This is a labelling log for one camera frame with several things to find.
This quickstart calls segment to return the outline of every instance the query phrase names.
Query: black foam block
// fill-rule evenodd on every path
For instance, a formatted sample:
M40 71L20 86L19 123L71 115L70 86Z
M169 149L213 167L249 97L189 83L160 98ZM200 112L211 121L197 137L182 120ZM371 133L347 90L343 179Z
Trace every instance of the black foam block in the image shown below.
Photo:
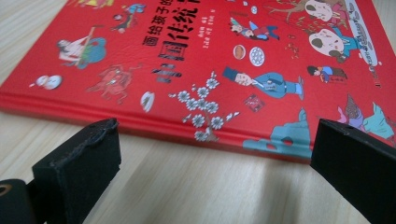
M36 224L30 197L23 180L0 181L0 223Z
M120 169L117 126L115 119L93 123L33 166L47 223L82 223L90 213Z
M311 166L372 223L396 223L396 148L321 119Z

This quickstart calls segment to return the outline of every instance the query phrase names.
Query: cartoon man with hat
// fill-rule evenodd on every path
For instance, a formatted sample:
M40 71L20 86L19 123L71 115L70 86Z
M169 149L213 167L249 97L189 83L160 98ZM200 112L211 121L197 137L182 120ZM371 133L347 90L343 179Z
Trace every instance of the cartoon man with hat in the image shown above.
M289 82L276 72L265 73L261 76L251 78L246 73L238 72L228 66L223 71L223 76L242 86L254 86L260 91L274 98L282 98L287 93L297 94L300 99L304 99L304 81L299 77L299 82Z

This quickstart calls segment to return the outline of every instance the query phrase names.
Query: wood grain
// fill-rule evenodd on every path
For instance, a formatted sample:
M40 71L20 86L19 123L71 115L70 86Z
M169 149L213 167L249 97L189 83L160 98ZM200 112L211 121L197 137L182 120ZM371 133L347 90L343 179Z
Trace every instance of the wood grain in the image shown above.
M0 0L0 83L64 4ZM374 0L393 51L396 1ZM31 167L80 126L0 112L0 179ZM121 170L85 223L368 223L307 165L122 134Z

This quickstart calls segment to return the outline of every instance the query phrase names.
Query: white flower illustration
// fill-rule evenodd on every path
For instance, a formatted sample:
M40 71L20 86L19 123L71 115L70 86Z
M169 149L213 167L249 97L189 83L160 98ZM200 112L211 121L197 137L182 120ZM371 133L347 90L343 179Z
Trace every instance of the white flower illustration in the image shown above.
M204 142L206 140L206 138L208 137L208 134L204 133L204 132L201 132L201 131L198 131L198 132L195 132L194 136L195 136L195 139L197 141Z
M218 112L218 109L219 109L219 105L216 102L210 102L206 104L206 110L210 114L214 114Z
M221 117L215 117L211 120L212 128L218 130L224 124L224 120Z
M186 107L187 107L189 110L194 110L194 109L197 108L197 106L198 106L198 103L197 103L197 101L196 101L194 98L191 98L190 100L188 100L188 101L186 102Z
M200 98L206 98L206 96L209 94L209 90L205 87L201 87L198 89L197 93Z
M206 81L206 86L210 89L213 90L219 85L218 81L215 80L214 78L210 78Z
M199 99L197 101L197 106L200 110L206 110L206 104L207 102L204 99Z
M181 103L185 103L190 100L190 94L187 91L181 91L178 93L177 98Z
M205 123L205 118L201 114L195 115L192 118L192 124L194 125L195 128L201 128L202 125Z

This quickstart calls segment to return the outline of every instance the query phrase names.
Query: book cover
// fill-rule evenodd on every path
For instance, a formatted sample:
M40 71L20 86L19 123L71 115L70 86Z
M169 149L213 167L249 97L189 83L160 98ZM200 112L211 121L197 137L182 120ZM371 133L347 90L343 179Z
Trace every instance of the book cover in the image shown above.
M371 0L69 0L0 107L309 162L321 118L395 147L395 63Z

